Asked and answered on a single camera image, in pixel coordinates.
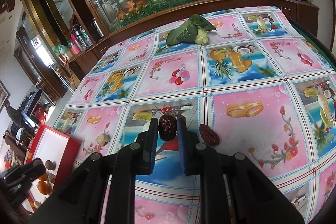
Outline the orange tangerine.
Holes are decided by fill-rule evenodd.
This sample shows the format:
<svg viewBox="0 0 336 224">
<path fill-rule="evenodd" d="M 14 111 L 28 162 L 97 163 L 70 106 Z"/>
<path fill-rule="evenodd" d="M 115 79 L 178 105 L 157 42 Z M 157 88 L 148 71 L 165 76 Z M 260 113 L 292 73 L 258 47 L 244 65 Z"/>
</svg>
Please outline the orange tangerine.
<svg viewBox="0 0 336 224">
<path fill-rule="evenodd" d="M 49 195 L 52 192 L 51 184 L 48 181 L 39 180 L 37 183 L 38 191 L 43 195 Z"/>
<path fill-rule="evenodd" d="M 38 177 L 38 179 L 40 181 L 47 181 L 48 180 L 48 176 L 49 176 L 48 173 L 44 173 L 40 177 Z"/>
</svg>

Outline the dark red jujube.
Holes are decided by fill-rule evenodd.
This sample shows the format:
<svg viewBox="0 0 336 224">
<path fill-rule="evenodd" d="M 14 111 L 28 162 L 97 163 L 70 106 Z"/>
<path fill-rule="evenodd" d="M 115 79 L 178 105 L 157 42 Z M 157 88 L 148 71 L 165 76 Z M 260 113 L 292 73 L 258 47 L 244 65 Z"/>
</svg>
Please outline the dark red jujube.
<svg viewBox="0 0 336 224">
<path fill-rule="evenodd" d="M 158 122 L 158 132 L 163 141 L 173 140 L 177 135 L 177 119 L 169 114 L 161 116 Z"/>
</svg>

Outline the red jujube date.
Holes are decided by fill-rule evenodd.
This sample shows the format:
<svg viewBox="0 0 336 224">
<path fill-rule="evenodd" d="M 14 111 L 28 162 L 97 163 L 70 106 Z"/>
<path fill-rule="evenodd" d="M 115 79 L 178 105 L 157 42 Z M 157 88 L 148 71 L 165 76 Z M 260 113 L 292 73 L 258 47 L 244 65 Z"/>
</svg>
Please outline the red jujube date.
<svg viewBox="0 0 336 224">
<path fill-rule="evenodd" d="M 199 132 L 203 141 L 208 146 L 215 147 L 220 143 L 219 135 L 214 130 L 212 130 L 208 125 L 200 124 Z"/>
</svg>

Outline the pale sugarcane chunk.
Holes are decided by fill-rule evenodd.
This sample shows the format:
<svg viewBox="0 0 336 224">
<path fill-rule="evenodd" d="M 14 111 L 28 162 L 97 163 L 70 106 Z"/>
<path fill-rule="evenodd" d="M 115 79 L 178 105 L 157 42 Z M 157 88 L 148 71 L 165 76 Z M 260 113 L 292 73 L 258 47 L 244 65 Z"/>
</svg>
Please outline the pale sugarcane chunk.
<svg viewBox="0 0 336 224">
<path fill-rule="evenodd" d="M 49 173 L 48 179 L 47 179 L 51 184 L 55 183 L 56 176 L 53 173 Z"/>
</svg>

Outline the brown kiwi in tray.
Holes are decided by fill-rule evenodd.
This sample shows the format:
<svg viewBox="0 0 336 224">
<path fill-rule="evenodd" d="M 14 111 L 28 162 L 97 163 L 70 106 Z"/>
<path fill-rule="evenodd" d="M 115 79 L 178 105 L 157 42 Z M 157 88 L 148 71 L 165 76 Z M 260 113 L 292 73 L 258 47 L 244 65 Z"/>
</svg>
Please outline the brown kiwi in tray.
<svg viewBox="0 0 336 224">
<path fill-rule="evenodd" d="M 56 164 L 53 161 L 47 160 L 45 162 L 45 167 L 47 170 L 55 170 Z"/>
</svg>

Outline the small pale sugarcane piece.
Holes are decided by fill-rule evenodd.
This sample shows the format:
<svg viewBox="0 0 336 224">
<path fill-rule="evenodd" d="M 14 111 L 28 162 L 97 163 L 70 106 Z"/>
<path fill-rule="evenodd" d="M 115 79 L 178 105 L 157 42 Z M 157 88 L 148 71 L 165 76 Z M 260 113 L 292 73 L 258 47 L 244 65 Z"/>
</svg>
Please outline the small pale sugarcane piece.
<svg viewBox="0 0 336 224">
<path fill-rule="evenodd" d="M 96 137 L 96 143 L 100 146 L 103 146 L 106 145 L 106 143 L 109 143 L 110 142 L 110 137 L 108 134 L 105 134 L 105 133 L 101 133 L 100 135 L 98 135 Z"/>
</svg>

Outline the red white tray box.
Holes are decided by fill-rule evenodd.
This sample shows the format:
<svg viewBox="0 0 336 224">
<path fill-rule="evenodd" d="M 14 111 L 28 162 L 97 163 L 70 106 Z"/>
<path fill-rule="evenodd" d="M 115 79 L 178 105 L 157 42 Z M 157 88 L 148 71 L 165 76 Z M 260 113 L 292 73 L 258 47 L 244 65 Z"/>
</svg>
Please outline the red white tray box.
<svg viewBox="0 0 336 224">
<path fill-rule="evenodd" d="M 43 124 L 37 130 L 29 146 L 25 164 L 28 164 L 36 158 L 40 158 L 44 166 L 47 160 L 53 161 L 56 164 L 55 170 L 46 169 L 45 172 L 48 174 L 53 173 L 56 176 L 54 184 L 49 182 L 51 184 L 52 194 L 70 175 L 79 148 L 80 143 L 74 138 Z M 38 181 L 38 178 L 33 181 L 33 186 L 28 191 L 28 209 L 33 212 L 37 211 L 38 206 L 51 195 L 43 195 L 38 191 Z"/>
</svg>

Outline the fruit pattern tablecloth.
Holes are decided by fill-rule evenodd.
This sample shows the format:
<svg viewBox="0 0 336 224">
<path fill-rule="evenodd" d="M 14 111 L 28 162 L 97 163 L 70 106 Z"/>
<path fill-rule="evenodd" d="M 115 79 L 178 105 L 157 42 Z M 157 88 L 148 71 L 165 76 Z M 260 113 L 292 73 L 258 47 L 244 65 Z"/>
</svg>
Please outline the fruit pattern tablecloth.
<svg viewBox="0 0 336 224">
<path fill-rule="evenodd" d="M 206 124 L 219 153 L 245 154 L 310 222 L 335 187 L 335 65 L 277 7 L 204 18 L 216 30 L 203 46 L 166 45 L 179 20 L 110 47 L 54 127 L 79 141 L 78 166 L 134 142 L 151 118 Z"/>
</svg>

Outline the green leafy cabbage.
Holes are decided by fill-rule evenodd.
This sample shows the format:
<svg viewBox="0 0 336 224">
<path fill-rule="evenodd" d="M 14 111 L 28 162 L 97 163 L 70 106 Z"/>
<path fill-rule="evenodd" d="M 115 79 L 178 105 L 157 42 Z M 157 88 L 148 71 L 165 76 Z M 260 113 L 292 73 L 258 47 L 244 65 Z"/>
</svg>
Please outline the green leafy cabbage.
<svg viewBox="0 0 336 224">
<path fill-rule="evenodd" d="M 171 30 L 166 39 L 166 45 L 171 47 L 181 43 L 195 43 L 206 45 L 209 42 L 209 31 L 215 31 L 216 27 L 204 17 L 194 14 L 179 27 Z"/>
</svg>

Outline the pink thermos bottle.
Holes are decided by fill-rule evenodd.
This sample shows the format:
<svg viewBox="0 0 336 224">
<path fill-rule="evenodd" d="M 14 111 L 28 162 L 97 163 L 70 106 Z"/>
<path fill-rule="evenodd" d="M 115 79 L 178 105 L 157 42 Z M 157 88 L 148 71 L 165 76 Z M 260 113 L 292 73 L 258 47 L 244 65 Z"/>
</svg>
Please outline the pink thermos bottle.
<svg viewBox="0 0 336 224">
<path fill-rule="evenodd" d="M 80 50 L 80 48 L 79 48 L 79 46 L 78 46 L 78 44 L 77 44 L 77 41 L 76 41 L 76 38 L 75 38 L 74 34 L 72 34 L 72 33 L 70 33 L 70 40 L 71 40 L 71 42 L 72 42 L 72 46 L 71 46 L 72 51 L 73 51 L 76 55 L 78 55 L 78 54 L 81 52 L 81 50 Z"/>
</svg>

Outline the green plastic bag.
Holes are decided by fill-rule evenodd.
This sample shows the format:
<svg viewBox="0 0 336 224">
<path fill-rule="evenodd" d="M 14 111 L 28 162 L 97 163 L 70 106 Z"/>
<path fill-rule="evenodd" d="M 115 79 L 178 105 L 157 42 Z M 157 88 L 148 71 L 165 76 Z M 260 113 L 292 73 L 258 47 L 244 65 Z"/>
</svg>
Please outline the green plastic bag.
<svg viewBox="0 0 336 224">
<path fill-rule="evenodd" d="M 55 53 L 60 53 L 62 55 L 66 54 L 68 51 L 70 50 L 70 48 L 68 46 L 56 43 L 55 47 L 54 47 L 54 52 Z"/>
</svg>

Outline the steel thermos flask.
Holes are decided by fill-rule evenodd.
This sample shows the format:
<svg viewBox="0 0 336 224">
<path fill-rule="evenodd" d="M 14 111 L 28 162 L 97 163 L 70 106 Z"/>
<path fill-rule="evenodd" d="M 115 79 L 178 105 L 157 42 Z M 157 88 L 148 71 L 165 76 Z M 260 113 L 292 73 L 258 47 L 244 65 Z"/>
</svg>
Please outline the steel thermos flask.
<svg viewBox="0 0 336 224">
<path fill-rule="evenodd" d="M 104 34 L 103 34 L 102 30 L 100 29 L 100 27 L 98 26 L 95 18 L 91 19 L 91 25 L 92 25 L 93 28 L 96 29 L 96 31 L 100 35 L 100 37 L 103 38 Z"/>
</svg>

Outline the gold frame doorway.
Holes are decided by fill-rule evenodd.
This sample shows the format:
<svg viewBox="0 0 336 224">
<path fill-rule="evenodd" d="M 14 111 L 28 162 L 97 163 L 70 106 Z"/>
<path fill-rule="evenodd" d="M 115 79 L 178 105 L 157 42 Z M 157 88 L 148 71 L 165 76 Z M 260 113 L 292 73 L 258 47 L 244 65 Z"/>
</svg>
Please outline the gold frame doorway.
<svg viewBox="0 0 336 224">
<path fill-rule="evenodd" d="M 59 53 L 55 53 L 56 44 L 67 46 L 69 29 L 66 26 L 54 0 L 21 0 L 29 23 L 48 52 L 58 71 L 72 85 L 77 84 L 78 78 Z"/>
</svg>

